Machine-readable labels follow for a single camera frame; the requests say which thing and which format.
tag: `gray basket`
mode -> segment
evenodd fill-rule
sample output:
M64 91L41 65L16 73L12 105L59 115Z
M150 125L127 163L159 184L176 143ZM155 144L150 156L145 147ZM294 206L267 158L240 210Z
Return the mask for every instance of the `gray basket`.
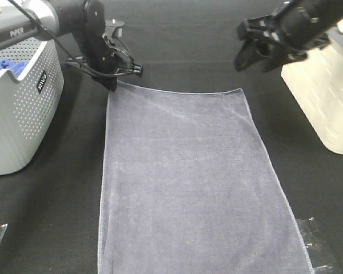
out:
M0 71L0 175L3 175L24 168L31 161L55 114L63 76L53 41L25 40L0 51L0 59L29 61L18 78L10 70Z

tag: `blue object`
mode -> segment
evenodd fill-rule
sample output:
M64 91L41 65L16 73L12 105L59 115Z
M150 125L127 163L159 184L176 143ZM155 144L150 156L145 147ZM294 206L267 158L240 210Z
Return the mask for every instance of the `blue object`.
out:
M26 65L28 65L27 61L15 63L8 59L0 59L0 71L3 69L9 69L14 73L16 77L18 77L22 73Z

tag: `black cloth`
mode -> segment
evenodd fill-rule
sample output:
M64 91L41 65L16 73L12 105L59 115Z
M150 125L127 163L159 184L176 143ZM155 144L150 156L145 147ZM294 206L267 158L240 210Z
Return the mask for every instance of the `black cloth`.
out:
M126 21L124 42L145 74L125 82L163 90L221 92L242 87L275 171L298 219L318 221L343 270L343 155L320 142L280 70L235 72L243 18L270 14L281 1L105 1ZM71 37L62 38L73 52ZM65 56L59 52L63 61ZM95 274L107 91L63 68L53 122L31 163L0 176L0 273Z

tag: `plastic basket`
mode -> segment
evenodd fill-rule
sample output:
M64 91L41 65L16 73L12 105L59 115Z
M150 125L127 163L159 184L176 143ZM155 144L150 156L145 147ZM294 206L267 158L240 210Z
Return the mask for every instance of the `plastic basket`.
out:
M24 168L55 114L63 76L53 41L31 38L0 51L0 59L29 61L17 78L0 71L0 175Z
M343 154L343 48L332 40L306 61L284 65L282 77L324 146Z

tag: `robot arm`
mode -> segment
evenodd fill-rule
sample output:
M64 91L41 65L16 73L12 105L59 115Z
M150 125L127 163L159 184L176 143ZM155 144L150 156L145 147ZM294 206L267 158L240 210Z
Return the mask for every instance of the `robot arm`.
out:
M234 64L237 71L263 61L263 71L305 60L307 51L324 48L325 34L343 18L343 0L291 0L272 15L246 19L237 28L245 41Z
M21 7L13 4L18 10L0 14L0 50L30 37L46 41L72 33L83 56L70 58L68 65L90 74L110 90L115 90L117 76L142 75L142 66L134 63L127 49L115 46L124 24L105 20L101 0L27 0ZM109 37L106 26L111 31Z

